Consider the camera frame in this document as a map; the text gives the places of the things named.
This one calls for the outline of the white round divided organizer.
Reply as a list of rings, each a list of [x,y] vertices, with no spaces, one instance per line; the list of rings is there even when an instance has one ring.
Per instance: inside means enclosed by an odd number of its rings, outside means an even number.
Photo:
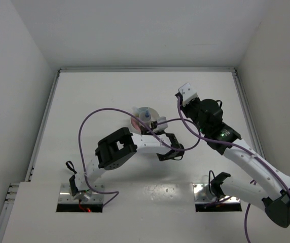
[[[132,107],[132,115],[143,122],[148,127],[151,126],[151,122],[156,121],[159,118],[158,112],[150,107]],[[133,133],[141,134],[141,129],[144,128],[143,124],[135,118],[130,118],[130,128]]]

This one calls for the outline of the blue highlighter marker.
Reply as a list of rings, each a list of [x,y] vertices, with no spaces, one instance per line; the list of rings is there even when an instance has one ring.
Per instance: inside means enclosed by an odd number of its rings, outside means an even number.
[[[132,114],[135,116],[139,116],[139,114],[142,113],[142,110],[138,107],[133,106],[132,107]]]

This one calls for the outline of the pink highlighter marker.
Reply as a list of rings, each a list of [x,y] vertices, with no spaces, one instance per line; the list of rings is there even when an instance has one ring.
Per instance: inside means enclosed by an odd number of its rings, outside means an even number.
[[[139,126],[139,123],[137,122],[137,121],[132,121],[132,125],[134,126],[134,127],[138,127]]]

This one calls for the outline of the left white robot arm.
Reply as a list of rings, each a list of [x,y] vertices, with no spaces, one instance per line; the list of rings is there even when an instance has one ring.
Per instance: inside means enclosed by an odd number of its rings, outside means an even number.
[[[121,167],[136,153],[156,154],[159,161],[183,157],[185,148],[172,133],[141,135],[132,133],[127,127],[120,128],[98,142],[89,163],[83,163],[82,172],[75,172],[69,179],[71,195],[81,198],[91,194],[89,185],[106,171]]]

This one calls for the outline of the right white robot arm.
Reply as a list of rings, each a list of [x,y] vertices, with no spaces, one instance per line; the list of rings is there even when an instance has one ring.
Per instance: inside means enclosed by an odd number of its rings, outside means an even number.
[[[260,208],[276,225],[290,225],[290,177],[258,155],[241,135],[223,122],[223,110],[218,101],[193,97],[177,99],[181,119],[189,118],[202,132],[198,138],[220,155],[229,159],[257,183],[244,185],[229,173],[218,174],[208,184],[214,198],[226,195],[238,197]]]

